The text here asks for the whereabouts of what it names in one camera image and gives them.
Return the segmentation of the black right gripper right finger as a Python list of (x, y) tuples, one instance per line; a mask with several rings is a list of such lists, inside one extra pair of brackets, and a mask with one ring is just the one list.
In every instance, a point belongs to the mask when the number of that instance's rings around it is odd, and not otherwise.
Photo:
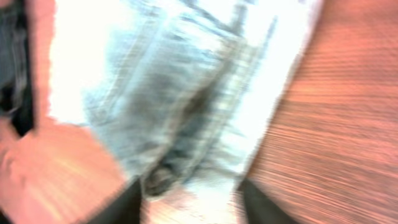
[(248, 224), (299, 224), (250, 179), (244, 179), (238, 190), (242, 193)]

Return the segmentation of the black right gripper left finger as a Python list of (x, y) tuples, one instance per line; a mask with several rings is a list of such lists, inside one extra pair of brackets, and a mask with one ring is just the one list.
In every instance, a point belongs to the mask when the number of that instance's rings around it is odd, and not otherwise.
[(140, 224), (142, 193), (137, 180), (87, 224)]

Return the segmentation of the light blue denim shorts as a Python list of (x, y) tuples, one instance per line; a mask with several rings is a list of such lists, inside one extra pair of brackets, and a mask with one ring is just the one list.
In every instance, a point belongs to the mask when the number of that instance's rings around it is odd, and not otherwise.
[(55, 3), (49, 115), (183, 223), (228, 223), (323, 2)]

